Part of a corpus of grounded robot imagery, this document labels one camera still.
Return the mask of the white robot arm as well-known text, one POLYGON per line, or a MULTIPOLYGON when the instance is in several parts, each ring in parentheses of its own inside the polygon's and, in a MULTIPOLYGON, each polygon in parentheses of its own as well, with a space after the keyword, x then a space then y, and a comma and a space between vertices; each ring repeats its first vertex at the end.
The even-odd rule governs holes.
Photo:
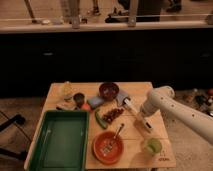
POLYGON ((174 100, 175 92, 170 86, 150 89, 140 111, 150 117, 157 110, 171 114, 213 145, 213 117, 174 100))

